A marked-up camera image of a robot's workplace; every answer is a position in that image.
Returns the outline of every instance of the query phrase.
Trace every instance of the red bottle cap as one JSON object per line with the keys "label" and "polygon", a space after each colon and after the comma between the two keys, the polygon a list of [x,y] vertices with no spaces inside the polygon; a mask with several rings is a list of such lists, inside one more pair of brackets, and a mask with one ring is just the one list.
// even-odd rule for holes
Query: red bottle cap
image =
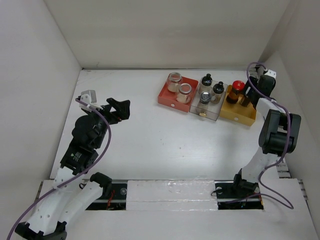
{"label": "red bottle cap", "polygon": [[245,88],[245,83],[240,80],[234,81],[232,83],[232,88],[240,92]]}

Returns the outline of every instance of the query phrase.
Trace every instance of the jar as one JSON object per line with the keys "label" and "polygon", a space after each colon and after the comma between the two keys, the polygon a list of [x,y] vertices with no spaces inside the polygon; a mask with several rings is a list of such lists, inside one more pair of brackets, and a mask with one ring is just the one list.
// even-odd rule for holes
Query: jar
{"label": "jar", "polygon": [[182,83],[182,76],[178,72],[172,72],[169,74],[166,85],[170,92],[177,93],[179,91],[179,87]]}
{"label": "jar", "polygon": [[234,81],[232,84],[232,89],[226,97],[226,101],[230,104],[236,104],[244,88],[245,83],[243,81]]}
{"label": "jar", "polygon": [[179,103],[187,104],[191,100],[191,90],[192,87],[189,83],[182,83],[179,87],[179,92],[176,94],[176,100]]}
{"label": "jar", "polygon": [[200,86],[199,86],[199,94],[202,92],[210,92],[211,91],[211,84],[212,84],[212,78],[211,74],[207,74],[201,79]]}
{"label": "jar", "polygon": [[225,91],[224,83],[220,81],[215,84],[212,88],[212,98],[211,103],[218,104],[220,102],[221,96]]}
{"label": "jar", "polygon": [[203,91],[200,94],[200,100],[196,108],[196,112],[205,117],[207,115],[208,106],[211,100],[211,93],[208,91]]}

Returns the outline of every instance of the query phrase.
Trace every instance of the bottle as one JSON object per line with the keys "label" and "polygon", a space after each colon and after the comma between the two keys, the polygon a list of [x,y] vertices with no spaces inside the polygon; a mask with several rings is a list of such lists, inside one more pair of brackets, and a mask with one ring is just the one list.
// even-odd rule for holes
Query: bottle
{"label": "bottle", "polygon": [[179,92],[176,94],[176,100],[180,103],[187,104],[190,102],[190,93],[191,93],[192,87],[188,83],[182,83],[179,87]]}
{"label": "bottle", "polygon": [[182,76],[178,72],[172,72],[169,74],[166,85],[170,92],[177,93],[179,91],[179,87],[182,83]]}
{"label": "bottle", "polygon": [[236,104],[244,88],[245,83],[243,81],[234,81],[232,84],[232,89],[226,97],[226,101],[230,104]]}
{"label": "bottle", "polygon": [[211,93],[208,91],[203,91],[200,94],[200,100],[196,108],[196,112],[205,117],[207,115],[208,106],[211,100]]}
{"label": "bottle", "polygon": [[211,91],[211,84],[212,84],[211,74],[208,73],[206,76],[204,76],[201,79],[200,86],[199,86],[199,94],[201,94],[204,91],[210,92]]}
{"label": "bottle", "polygon": [[211,103],[218,104],[220,102],[221,96],[225,91],[224,83],[220,81],[215,84],[212,88],[212,98]]}

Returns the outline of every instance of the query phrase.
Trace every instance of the jar lid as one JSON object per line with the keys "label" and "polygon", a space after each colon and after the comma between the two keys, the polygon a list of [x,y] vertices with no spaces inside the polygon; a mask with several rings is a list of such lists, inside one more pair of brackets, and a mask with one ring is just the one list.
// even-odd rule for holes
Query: jar lid
{"label": "jar lid", "polygon": [[232,88],[240,92],[245,88],[245,83],[240,80],[234,81],[232,83]]}
{"label": "jar lid", "polygon": [[211,100],[211,94],[210,92],[208,91],[203,91],[201,94],[200,94],[200,102],[202,104],[208,104]]}
{"label": "jar lid", "polygon": [[178,83],[182,79],[182,76],[178,72],[172,72],[169,74],[169,80],[173,83]]}
{"label": "jar lid", "polygon": [[208,73],[207,75],[205,75],[205,76],[201,79],[201,83],[202,83],[204,86],[211,86],[211,84],[212,84],[211,74]]}
{"label": "jar lid", "polygon": [[179,92],[184,95],[191,93],[191,90],[192,87],[189,83],[182,83],[179,87]]}
{"label": "jar lid", "polygon": [[219,83],[213,86],[213,92],[215,94],[222,94],[225,90],[224,83],[220,81]]}

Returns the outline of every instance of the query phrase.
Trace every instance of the silver metal lid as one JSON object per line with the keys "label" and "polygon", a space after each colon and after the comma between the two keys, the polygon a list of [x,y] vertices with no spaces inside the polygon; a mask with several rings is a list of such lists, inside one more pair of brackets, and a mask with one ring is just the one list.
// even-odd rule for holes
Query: silver metal lid
{"label": "silver metal lid", "polygon": [[184,95],[191,93],[191,90],[192,87],[189,83],[182,83],[179,87],[179,92]]}
{"label": "silver metal lid", "polygon": [[181,79],[182,79],[182,76],[178,72],[172,72],[169,74],[169,80],[173,83],[178,83],[181,81]]}
{"label": "silver metal lid", "polygon": [[210,92],[208,91],[203,91],[201,94],[200,94],[200,102],[203,103],[203,104],[207,104],[210,102],[211,100],[211,94]]}

